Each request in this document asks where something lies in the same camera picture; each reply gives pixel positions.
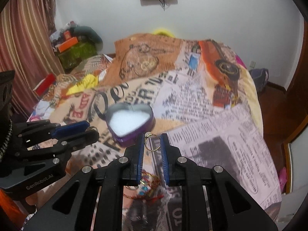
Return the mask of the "red box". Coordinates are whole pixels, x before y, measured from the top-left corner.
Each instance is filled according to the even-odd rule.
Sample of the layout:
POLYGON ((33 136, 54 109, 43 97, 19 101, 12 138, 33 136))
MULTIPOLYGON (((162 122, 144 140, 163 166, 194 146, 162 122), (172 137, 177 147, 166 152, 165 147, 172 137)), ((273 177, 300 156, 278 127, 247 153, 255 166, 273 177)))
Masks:
POLYGON ((56 76, 54 74, 48 74, 43 80, 41 80, 33 89, 37 96, 41 97, 49 87, 56 81, 56 76))

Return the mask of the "green patterned box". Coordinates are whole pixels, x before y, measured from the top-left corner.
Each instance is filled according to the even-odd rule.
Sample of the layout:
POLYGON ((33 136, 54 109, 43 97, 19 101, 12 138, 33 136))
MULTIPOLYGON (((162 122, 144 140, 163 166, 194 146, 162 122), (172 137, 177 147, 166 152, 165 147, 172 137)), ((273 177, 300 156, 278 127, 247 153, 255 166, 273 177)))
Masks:
POLYGON ((83 60, 97 55, 97 50, 94 44, 90 42, 78 42, 74 46, 68 48, 58 54, 64 70, 72 70, 77 67, 83 60))

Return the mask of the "orange box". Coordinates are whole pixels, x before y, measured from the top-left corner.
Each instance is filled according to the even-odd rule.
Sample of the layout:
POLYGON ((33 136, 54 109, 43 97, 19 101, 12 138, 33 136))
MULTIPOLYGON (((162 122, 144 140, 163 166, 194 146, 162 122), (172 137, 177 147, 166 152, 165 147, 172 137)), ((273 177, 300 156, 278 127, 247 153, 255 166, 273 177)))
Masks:
POLYGON ((71 48, 72 46, 76 45, 78 43, 77 37, 73 37, 68 39, 67 41, 60 44, 57 49, 60 53, 66 51, 67 49, 71 48))

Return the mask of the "dark green plush toy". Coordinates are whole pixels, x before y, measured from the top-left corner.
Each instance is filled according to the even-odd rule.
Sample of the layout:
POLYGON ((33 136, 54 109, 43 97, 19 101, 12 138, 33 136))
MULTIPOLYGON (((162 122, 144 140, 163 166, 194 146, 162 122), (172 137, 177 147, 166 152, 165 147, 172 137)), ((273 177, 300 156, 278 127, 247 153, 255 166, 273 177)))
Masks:
POLYGON ((94 44, 103 44, 101 37, 88 26, 76 26, 73 30, 73 35, 76 37, 86 37, 94 44))

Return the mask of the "brown wooden door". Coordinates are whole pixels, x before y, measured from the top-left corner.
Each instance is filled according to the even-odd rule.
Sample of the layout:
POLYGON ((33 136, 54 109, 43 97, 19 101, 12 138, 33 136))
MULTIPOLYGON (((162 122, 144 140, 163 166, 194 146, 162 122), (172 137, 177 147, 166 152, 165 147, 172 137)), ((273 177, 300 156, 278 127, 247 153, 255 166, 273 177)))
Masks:
POLYGON ((303 43, 295 74, 287 89, 287 103, 290 105, 290 116, 294 124, 289 123, 291 130, 282 143, 285 155, 287 182, 285 193, 291 193, 293 184, 291 142, 303 132, 307 126, 307 22, 304 23, 303 43))

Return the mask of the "striped red curtain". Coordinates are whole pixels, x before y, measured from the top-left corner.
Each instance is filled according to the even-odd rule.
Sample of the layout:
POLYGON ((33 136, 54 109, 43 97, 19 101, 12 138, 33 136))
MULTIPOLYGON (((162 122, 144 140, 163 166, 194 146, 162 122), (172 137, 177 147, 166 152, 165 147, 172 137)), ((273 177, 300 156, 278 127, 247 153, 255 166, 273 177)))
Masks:
POLYGON ((15 71, 12 105, 25 118, 39 101, 37 84, 64 72, 50 41, 54 18, 55 0, 9 0, 1 12, 1 71, 15 71))

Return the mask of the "yellow cloth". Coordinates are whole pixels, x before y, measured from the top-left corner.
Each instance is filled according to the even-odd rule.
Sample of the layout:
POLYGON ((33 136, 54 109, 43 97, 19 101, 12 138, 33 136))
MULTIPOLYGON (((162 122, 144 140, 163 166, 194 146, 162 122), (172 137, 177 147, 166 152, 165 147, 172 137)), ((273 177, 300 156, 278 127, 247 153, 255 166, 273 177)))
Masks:
POLYGON ((96 87, 98 85, 98 83, 99 83, 98 76, 88 74, 81 81, 79 81, 77 84, 70 87, 68 89, 66 95, 81 93, 86 89, 91 89, 93 87, 96 87))

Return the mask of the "dark blue bag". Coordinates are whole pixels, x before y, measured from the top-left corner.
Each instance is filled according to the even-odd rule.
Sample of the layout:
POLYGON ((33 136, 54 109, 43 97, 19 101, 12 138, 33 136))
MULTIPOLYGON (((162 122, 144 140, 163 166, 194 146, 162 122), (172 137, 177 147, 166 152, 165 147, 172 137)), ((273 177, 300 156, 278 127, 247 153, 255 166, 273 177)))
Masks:
POLYGON ((253 79, 257 92, 262 92, 265 89, 265 86, 267 85, 268 82, 269 78, 268 69, 265 68, 251 69, 249 71, 249 74, 253 79))

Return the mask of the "newspaper print bed cover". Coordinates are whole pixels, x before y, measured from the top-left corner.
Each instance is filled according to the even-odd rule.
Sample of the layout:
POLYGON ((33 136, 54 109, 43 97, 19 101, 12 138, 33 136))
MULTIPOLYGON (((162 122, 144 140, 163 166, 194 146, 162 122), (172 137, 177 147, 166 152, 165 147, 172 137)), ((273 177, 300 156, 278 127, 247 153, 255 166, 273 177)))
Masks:
POLYGON ((52 123, 87 121, 99 139, 73 152, 68 174, 39 192, 38 210, 24 229, 96 230, 101 187, 95 170, 129 147, 114 141, 103 114, 128 103, 150 105, 156 121, 144 133, 141 183, 124 187, 121 230, 182 230, 182 187, 166 185, 162 134, 182 156, 212 170, 217 198, 205 198, 210 230, 276 230, 278 175, 263 139, 256 87, 238 55, 211 39, 154 34, 121 39, 115 50, 96 87, 66 95, 98 72, 90 58, 83 71, 59 75, 37 105, 52 123))

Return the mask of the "yellow pillow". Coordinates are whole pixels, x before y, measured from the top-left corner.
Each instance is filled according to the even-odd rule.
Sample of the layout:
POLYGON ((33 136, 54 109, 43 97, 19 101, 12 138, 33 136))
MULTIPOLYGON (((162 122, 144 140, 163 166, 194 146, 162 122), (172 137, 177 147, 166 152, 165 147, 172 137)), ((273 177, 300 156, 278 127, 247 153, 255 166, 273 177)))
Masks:
POLYGON ((154 35, 162 35, 162 36, 165 36, 165 37, 175 38, 175 35, 171 31, 169 31, 169 30, 167 30, 165 28, 157 28, 157 29, 155 29, 153 31, 153 34, 154 35))

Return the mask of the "purple heart-shaped tin box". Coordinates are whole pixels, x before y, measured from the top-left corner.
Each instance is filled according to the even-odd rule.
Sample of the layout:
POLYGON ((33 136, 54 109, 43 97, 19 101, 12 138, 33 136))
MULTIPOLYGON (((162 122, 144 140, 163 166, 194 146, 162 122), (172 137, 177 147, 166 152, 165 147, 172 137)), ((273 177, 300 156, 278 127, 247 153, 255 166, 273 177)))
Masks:
POLYGON ((133 145, 137 136, 151 131, 156 121, 150 105, 128 103, 110 106, 103 120, 114 141, 122 147, 133 145))

